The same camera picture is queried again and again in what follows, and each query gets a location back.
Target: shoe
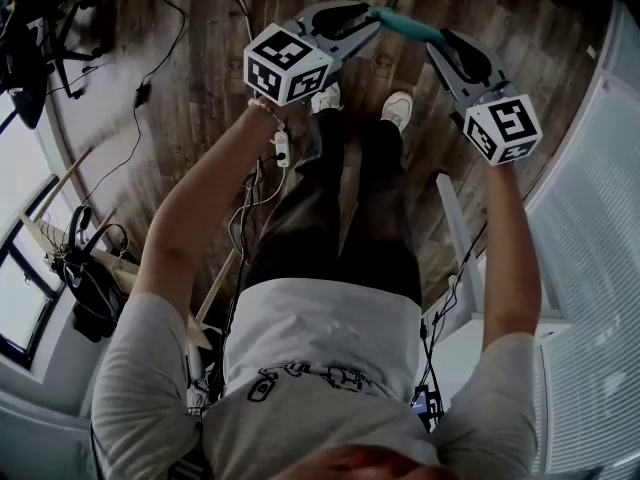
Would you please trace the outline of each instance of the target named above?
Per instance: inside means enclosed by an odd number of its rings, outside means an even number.
[[[324,91],[315,93],[311,98],[311,109],[314,114],[328,108],[342,110],[342,105],[340,105],[340,86],[338,82],[330,85]]]
[[[380,120],[386,119],[391,121],[398,127],[400,133],[411,121],[411,112],[413,111],[413,98],[406,92],[396,92],[387,98],[382,107],[382,115]]]

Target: floor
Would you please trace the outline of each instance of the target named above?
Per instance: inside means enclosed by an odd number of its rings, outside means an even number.
[[[100,215],[117,208],[117,218],[126,225],[137,254],[164,196],[238,117],[249,95],[242,81],[247,33],[236,4],[232,0],[172,1],[187,11],[187,28],[167,64],[153,77],[150,102],[138,111],[140,144],[132,160],[107,178],[91,198]],[[246,1],[254,29],[259,31],[326,0]],[[374,6],[386,2],[363,1]],[[90,145],[96,148],[81,170],[87,192],[129,156],[137,137],[132,113],[135,89],[166,54],[180,27],[179,14],[161,0],[103,0],[103,4],[96,16],[84,17],[86,22],[77,33],[78,38],[82,34],[79,44],[101,37],[111,47],[104,59],[93,63],[106,64],[77,83],[84,83],[87,91],[80,100],[69,100],[63,92],[55,94],[72,156]],[[400,0],[397,11],[439,28],[459,30],[495,48],[508,74],[530,95],[545,137],[530,158],[517,164],[526,194],[562,141],[583,98],[596,64],[587,48],[599,49],[609,6],[610,0]],[[69,63],[69,69],[79,73],[82,66],[75,64]],[[415,113],[406,134],[404,160],[426,309],[446,290],[448,275],[456,272],[435,175],[449,173],[475,235],[485,223],[484,161],[449,118],[451,101],[420,44],[384,32],[349,61],[341,85],[354,130],[376,118],[390,92],[402,89],[414,95]],[[290,123],[298,148],[306,140],[305,119],[296,116]],[[360,153],[356,133],[346,148],[345,228],[357,190]],[[262,186],[264,196],[278,183],[279,174],[271,165]],[[242,199],[239,189],[229,216]],[[252,226],[256,231],[271,208],[264,205],[255,211]],[[196,283],[194,307],[203,299],[230,247],[225,229],[208,251]],[[236,271],[237,266],[214,306],[227,307]]]

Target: man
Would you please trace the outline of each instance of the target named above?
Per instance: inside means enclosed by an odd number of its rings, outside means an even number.
[[[237,188],[291,109],[250,105],[158,210],[96,383],[104,475],[199,478],[187,462],[201,450],[216,479],[526,476],[536,448],[541,294],[512,169],[486,172],[482,357],[429,434],[409,406],[422,302],[400,162],[411,97],[389,98],[363,137],[359,205],[339,257],[346,120],[338,86],[316,94],[312,109],[300,179],[269,218],[244,281],[225,349],[225,396],[203,422],[186,407],[193,281]]]

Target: window frame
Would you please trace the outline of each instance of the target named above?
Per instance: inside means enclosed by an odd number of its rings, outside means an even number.
[[[44,199],[51,193],[53,188],[58,184],[59,177],[55,174],[50,175],[44,182],[43,188],[28,202],[28,206],[25,210],[27,216],[31,217],[37,210],[38,206],[44,201]],[[49,284],[40,276],[38,271],[33,267],[29,260],[23,256],[14,244],[14,240],[23,229],[24,224],[20,218],[17,218],[13,227],[6,235],[6,238],[0,245],[0,268],[4,261],[11,257],[16,262],[18,267],[22,269],[25,276],[47,297],[47,302],[44,304],[40,316],[36,321],[36,325],[33,328],[29,344],[26,349],[23,349],[19,345],[13,343],[10,339],[6,338],[0,330],[0,354],[4,355],[11,361],[29,370],[33,363],[33,358],[40,343],[40,338],[44,329],[49,321],[49,317],[55,308],[62,291],[64,290],[64,283],[58,290],[54,290]]]

